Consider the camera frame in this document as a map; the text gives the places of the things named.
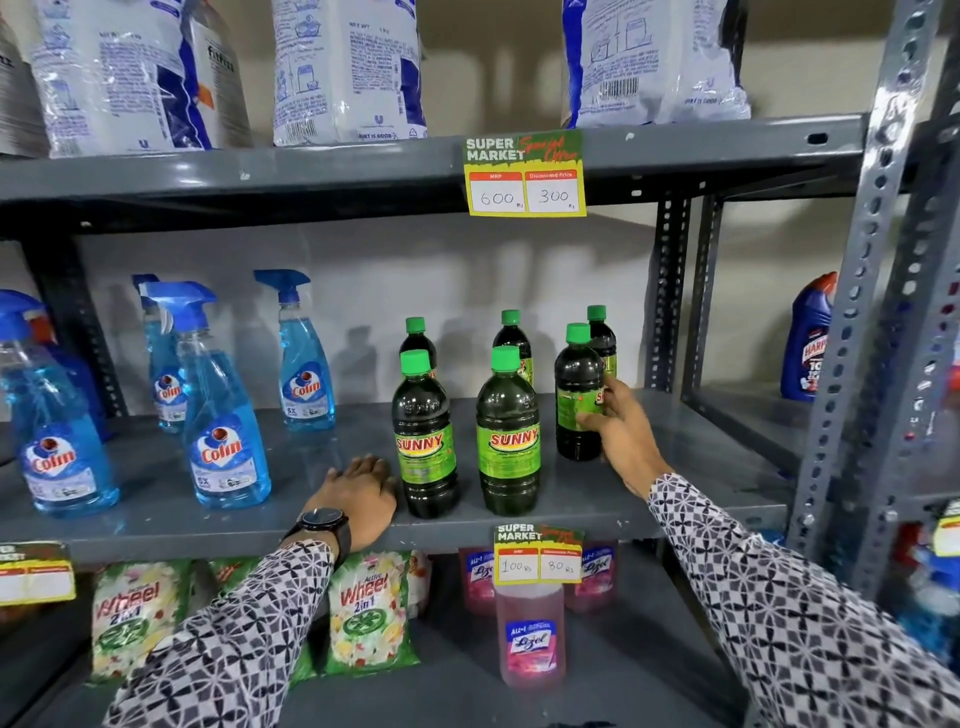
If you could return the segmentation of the person's left hand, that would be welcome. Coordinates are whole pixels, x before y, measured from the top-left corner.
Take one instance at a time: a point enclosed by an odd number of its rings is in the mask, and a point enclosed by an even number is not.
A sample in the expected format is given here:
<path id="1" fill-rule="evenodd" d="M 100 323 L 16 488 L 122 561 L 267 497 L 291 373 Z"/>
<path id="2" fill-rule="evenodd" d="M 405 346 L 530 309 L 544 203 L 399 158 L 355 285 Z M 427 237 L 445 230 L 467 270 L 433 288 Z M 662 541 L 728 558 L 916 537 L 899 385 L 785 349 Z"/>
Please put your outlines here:
<path id="1" fill-rule="evenodd" d="M 375 455 L 356 457 L 343 470 L 330 467 L 302 512 L 320 507 L 341 509 L 349 518 L 350 553 L 365 551 L 381 536 L 376 534 L 376 497 L 383 481 L 397 481 L 386 460 Z"/>

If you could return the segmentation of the person's right hand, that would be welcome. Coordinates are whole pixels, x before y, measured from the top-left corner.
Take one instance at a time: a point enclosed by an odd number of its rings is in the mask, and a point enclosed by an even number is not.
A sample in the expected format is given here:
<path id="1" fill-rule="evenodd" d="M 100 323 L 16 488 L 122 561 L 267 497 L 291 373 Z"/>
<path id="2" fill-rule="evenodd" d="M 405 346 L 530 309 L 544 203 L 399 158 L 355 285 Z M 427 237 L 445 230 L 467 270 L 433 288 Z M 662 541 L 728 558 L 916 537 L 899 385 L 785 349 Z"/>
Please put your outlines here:
<path id="1" fill-rule="evenodd" d="M 661 454 L 634 391 L 609 373 L 604 387 L 604 414 L 611 417 L 611 433 L 601 438 L 603 455 L 626 488 L 647 502 L 654 484 L 674 470 Z"/>

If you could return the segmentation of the green-capped dark cleaner bottle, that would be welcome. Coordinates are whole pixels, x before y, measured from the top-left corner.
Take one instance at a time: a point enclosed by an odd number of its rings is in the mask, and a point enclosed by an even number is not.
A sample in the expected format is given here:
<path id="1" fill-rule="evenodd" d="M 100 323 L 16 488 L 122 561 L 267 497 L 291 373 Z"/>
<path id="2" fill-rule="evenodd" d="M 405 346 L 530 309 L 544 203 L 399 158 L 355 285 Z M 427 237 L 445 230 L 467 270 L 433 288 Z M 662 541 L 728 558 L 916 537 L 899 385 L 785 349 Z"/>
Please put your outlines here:
<path id="1" fill-rule="evenodd" d="M 557 449 L 568 460 L 587 462 L 601 455 L 601 436 L 583 428 L 578 415 L 603 415 L 604 363 L 587 322 L 570 322 L 565 341 L 554 365 Z"/>

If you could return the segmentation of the person's left forearm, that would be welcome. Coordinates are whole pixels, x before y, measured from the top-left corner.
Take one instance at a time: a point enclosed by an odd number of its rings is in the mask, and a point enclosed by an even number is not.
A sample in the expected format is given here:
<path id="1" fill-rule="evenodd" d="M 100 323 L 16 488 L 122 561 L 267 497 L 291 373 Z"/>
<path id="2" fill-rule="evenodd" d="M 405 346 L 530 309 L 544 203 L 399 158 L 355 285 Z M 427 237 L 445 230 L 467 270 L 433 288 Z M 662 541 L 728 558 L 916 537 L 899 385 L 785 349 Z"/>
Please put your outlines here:
<path id="1" fill-rule="evenodd" d="M 334 562 L 320 538 L 264 557 L 150 651 L 117 690 L 102 728 L 277 728 Z"/>

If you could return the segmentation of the group of dark cleaner bottles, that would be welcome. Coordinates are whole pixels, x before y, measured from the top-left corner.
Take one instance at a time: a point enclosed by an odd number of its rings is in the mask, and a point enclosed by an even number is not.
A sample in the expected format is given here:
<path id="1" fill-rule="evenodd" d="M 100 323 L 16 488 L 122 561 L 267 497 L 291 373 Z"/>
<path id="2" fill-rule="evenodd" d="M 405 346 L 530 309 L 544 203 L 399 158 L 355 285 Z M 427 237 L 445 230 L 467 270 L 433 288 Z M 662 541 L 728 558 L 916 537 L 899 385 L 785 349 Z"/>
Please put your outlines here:
<path id="1" fill-rule="evenodd" d="M 617 338 L 606 323 L 606 306 L 591 305 L 586 315 L 605 376 L 615 376 Z M 520 323 L 520 310 L 502 311 L 490 351 L 491 376 L 475 408 L 484 503 L 492 514 L 506 517 L 531 512 L 542 482 L 543 428 L 533 386 L 534 359 Z M 437 351 L 426 335 L 426 320 L 409 317 L 405 330 L 399 350 L 403 381 L 391 401 L 393 439 L 409 511 L 434 519 L 449 513 L 461 496 L 450 399 L 436 377 Z"/>

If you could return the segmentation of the green floral detergent packet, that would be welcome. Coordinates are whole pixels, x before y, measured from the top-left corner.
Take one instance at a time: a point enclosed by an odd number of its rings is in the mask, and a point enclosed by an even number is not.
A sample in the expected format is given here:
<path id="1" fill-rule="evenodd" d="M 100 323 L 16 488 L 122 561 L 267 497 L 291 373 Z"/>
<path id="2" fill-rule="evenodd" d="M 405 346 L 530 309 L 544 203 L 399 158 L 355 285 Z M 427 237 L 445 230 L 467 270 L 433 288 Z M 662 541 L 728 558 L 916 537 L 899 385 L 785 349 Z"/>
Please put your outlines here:
<path id="1" fill-rule="evenodd" d="M 364 676 L 420 663 L 410 631 L 410 551 L 354 553 L 328 587 L 323 676 Z"/>
<path id="2" fill-rule="evenodd" d="M 259 565 L 258 556 L 224 557 L 201 562 L 204 568 L 204 588 L 211 602 L 239 586 Z"/>
<path id="3" fill-rule="evenodd" d="M 117 683 L 141 666 L 186 617 L 188 560 L 110 564 L 96 575 L 87 684 Z"/>

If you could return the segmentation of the pink floor cleaner bottle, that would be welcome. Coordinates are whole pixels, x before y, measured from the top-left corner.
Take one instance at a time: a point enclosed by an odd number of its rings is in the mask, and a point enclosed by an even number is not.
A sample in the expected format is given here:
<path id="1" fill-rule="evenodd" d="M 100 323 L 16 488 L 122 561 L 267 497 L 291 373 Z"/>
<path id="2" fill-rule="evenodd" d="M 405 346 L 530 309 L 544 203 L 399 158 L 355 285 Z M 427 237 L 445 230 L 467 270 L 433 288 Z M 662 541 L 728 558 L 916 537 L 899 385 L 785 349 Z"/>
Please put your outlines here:
<path id="1" fill-rule="evenodd" d="M 584 614 L 609 606 L 617 595 L 617 540 L 587 541 L 582 546 L 581 581 L 564 587 L 567 610 Z"/>
<path id="2" fill-rule="evenodd" d="M 465 609 L 476 616 L 494 617 L 497 614 L 497 598 L 493 550 L 486 546 L 460 548 L 459 559 Z"/>
<path id="3" fill-rule="evenodd" d="M 499 668 L 518 690 L 558 686 L 567 671 L 564 586 L 495 586 Z"/>

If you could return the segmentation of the small yellow green price tag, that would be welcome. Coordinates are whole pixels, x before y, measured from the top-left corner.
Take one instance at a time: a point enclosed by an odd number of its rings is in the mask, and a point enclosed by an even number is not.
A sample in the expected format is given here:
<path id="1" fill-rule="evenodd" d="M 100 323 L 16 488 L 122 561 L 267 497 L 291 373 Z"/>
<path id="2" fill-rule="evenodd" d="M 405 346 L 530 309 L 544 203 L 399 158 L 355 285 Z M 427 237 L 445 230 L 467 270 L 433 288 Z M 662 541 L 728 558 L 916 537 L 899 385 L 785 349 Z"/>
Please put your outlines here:
<path id="1" fill-rule="evenodd" d="M 493 584 L 579 584 L 582 530 L 529 522 L 499 524 L 493 531 Z"/>
<path id="2" fill-rule="evenodd" d="M 960 558 L 960 497 L 944 507 L 930 541 L 931 551 L 942 558 Z"/>
<path id="3" fill-rule="evenodd" d="M 0 608 L 74 601 L 68 546 L 59 541 L 0 541 Z"/>

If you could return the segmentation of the blue glass cleaner spray bottle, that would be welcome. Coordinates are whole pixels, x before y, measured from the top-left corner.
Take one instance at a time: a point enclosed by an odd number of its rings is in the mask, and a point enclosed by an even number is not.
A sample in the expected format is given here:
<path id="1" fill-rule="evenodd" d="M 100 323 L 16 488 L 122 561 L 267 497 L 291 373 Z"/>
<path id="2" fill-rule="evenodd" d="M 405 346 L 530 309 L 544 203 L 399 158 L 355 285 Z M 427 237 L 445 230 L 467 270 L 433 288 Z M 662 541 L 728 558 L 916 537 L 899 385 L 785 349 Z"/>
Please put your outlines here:
<path id="1" fill-rule="evenodd" d="M 28 317 L 28 323 L 37 344 L 42 346 L 66 370 L 69 381 L 84 395 L 90 417 L 100 440 L 102 443 L 108 442 L 113 437 L 113 432 L 109 429 L 106 412 L 87 363 L 57 342 L 52 323 L 45 313 L 32 312 Z"/>
<path id="2" fill-rule="evenodd" d="M 205 310 L 218 298 L 190 280 L 144 281 L 138 287 L 171 320 L 186 396 L 183 449 L 197 501 L 212 509 L 263 504 L 272 480 L 258 419 Z"/>
<path id="3" fill-rule="evenodd" d="M 34 507 L 59 518 L 111 508 L 120 491 L 84 392 L 35 338 L 34 297 L 0 289 L 0 391 Z"/>
<path id="4" fill-rule="evenodd" d="M 187 398 L 180 376 L 176 337 L 173 331 L 164 329 L 160 306 L 141 292 L 142 285 L 156 283 L 159 278 L 153 273 L 135 273 L 130 278 L 142 309 L 150 399 L 157 412 L 158 425 L 165 433 L 181 434 L 186 419 Z"/>
<path id="5" fill-rule="evenodd" d="M 253 277 L 277 293 L 281 346 L 278 391 L 287 430 L 333 430 L 336 403 L 330 365 L 299 295 L 299 288 L 309 284 L 310 277 L 292 269 L 257 269 Z"/>

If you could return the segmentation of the grey metal shelf rack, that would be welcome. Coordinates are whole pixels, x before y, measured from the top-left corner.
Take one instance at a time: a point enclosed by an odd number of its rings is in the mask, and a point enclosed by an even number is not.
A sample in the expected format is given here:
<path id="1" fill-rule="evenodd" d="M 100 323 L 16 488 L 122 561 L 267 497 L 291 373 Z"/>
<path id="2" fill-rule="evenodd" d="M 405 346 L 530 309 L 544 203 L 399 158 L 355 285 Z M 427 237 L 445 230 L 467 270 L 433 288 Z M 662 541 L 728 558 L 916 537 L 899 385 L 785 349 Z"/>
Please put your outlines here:
<path id="1" fill-rule="evenodd" d="M 946 83 L 960 81 L 960 0 L 895 0 L 870 110 L 853 115 L 583 132 L 585 200 L 657 202 L 653 253 L 666 263 L 645 304 L 643 390 L 680 464 L 718 465 L 705 483 L 748 526 L 784 528 L 815 553 L 850 527 L 853 584 L 880 585 L 901 521 L 933 518 L 960 485 L 915 491 L 933 400 L 960 309 L 960 141 Z M 170 233 L 462 213 L 463 137 L 73 160 L 0 167 L 0 233 L 26 234 L 30 271 L 54 322 L 79 343 L 91 314 L 66 311 L 83 273 L 42 271 L 40 243 L 75 252 L 69 234 Z M 725 203 L 853 196 L 836 294 L 826 391 L 795 451 L 703 397 L 719 227 Z"/>
<path id="2" fill-rule="evenodd" d="M 900 527 L 960 510 L 960 0 L 894 0 L 870 111 L 695 127 L 701 183 L 682 402 L 787 480 L 782 530 L 865 596 Z M 724 208 L 853 200 L 813 403 L 704 384 Z"/>

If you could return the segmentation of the blue red-capped toilet cleaner bottle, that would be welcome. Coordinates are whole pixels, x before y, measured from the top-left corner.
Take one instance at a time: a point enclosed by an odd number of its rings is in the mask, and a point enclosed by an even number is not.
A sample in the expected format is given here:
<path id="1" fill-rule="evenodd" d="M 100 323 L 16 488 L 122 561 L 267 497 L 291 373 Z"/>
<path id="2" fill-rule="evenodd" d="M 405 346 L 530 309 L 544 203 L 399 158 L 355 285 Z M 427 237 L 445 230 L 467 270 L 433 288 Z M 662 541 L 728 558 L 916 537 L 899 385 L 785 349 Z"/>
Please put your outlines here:
<path id="1" fill-rule="evenodd" d="M 779 391 L 786 400 L 814 401 L 833 319 L 836 271 L 814 278 L 795 297 Z"/>

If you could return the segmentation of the large yellow green price tag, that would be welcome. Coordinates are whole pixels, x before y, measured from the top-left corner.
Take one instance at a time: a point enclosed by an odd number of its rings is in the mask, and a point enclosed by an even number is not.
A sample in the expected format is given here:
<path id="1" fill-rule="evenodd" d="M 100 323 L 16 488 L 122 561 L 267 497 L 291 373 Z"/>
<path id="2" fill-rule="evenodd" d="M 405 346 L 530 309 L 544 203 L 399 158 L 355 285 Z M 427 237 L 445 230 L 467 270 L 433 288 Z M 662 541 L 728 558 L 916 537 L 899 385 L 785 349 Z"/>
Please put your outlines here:
<path id="1" fill-rule="evenodd" d="M 587 216 L 583 151 L 577 129 L 466 137 L 462 168 L 469 215 Z"/>

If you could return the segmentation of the white and blue detergent bag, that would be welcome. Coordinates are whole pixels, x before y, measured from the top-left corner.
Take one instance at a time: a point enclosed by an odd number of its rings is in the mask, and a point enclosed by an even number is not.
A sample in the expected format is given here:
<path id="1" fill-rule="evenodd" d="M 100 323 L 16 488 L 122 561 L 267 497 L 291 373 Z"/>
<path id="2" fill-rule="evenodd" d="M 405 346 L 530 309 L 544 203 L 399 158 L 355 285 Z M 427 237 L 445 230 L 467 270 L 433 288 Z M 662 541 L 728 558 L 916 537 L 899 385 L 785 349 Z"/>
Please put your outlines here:
<path id="1" fill-rule="evenodd" d="M 723 43 L 737 9 L 738 0 L 562 0 L 565 127 L 750 119 Z"/>
<path id="2" fill-rule="evenodd" d="M 417 0 L 271 0 L 276 147 L 427 138 Z"/>
<path id="3" fill-rule="evenodd" d="M 207 151 L 191 0 L 30 0 L 51 159 Z"/>
<path id="4" fill-rule="evenodd" d="M 239 60 L 226 21 L 210 0 L 186 0 L 182 27 L 199 141 L 207 150 L 252 148 Z"/>

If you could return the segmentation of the blue plastic bottle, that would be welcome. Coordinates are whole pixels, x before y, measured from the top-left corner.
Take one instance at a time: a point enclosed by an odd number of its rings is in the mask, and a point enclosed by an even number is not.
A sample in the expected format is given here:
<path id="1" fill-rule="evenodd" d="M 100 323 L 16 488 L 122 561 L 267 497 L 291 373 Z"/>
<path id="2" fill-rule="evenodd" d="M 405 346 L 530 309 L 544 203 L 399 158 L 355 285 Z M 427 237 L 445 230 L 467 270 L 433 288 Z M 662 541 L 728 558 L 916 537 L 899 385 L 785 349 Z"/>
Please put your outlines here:
<path id="1" fill-rule="evenodd" d="M 906 568 L 906 582 L 895 614 L 915 641 L 960 676 L 960 558 L 932 552 L 934 528 L 900 529 L 894 562 Z"/>

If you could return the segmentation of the grey detergent bag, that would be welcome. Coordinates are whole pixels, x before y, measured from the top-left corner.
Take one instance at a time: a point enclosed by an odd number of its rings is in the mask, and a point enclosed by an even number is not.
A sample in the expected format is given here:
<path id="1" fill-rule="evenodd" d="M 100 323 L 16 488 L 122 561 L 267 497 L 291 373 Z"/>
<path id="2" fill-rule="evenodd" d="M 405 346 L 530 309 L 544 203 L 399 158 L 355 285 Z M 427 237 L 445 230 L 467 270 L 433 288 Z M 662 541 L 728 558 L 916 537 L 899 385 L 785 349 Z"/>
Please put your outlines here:
<path id="1" fill-rule="evenodd" d="M 0 156 L 45 159 L 49 151 L 32 71 L 0 14 Z"/>

